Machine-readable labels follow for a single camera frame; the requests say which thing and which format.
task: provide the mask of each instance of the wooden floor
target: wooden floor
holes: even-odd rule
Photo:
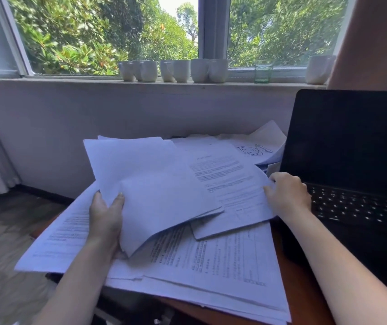
[[[52,286],[42,273],[18,273],[14,266],[31,245],[29,233],[66,206],[18,191],[0,195],[0,324],[30,324]]]

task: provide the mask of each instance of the baseboard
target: baseboard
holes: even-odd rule
[[[62,195],[55,194],[55,193],[49,193],[48,191],[34,188],[34,187],[30,187],[30,186],[26,186],[26,185],[16,185],[16,186],[14,186],[14,188],[12,188],[12,190],[13,191],[21,191],[23,193],[27,193],[27,194],[34,195],[37,197],[41,197],[41,198],[47,199],[51,202],[63,204],[63,205],[70,205],[75,200],[74,198],[62,196]]]

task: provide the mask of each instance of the laptop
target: laptop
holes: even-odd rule
[[[387,92],[300,90],[280,171],[300,177],[314,215],[387,285]],[[285,254],[307,264],[280,225]]]

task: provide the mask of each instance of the wooden desk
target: wooden desk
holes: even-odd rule
[[[37,238],[54,220],[31,233]],[[314,275],[307,269],[289,261],[283,253],[281,235],[272,226],[273,241],[277,259],[281,269],[282,280],[293,325],[334,325],[332,314],[321,293]],[[262,323],[233,316],[220,311],[202,308],[200,306],[174,299],[157,297],[161,302],[188,314],[209,325],[259,325]]]

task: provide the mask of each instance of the white wall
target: white wall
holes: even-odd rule
[[[286,133],[299,89],[0,80],[0,140],[24,185],[77,197],[94,179],[83,139],[250,133],[268,120]]]

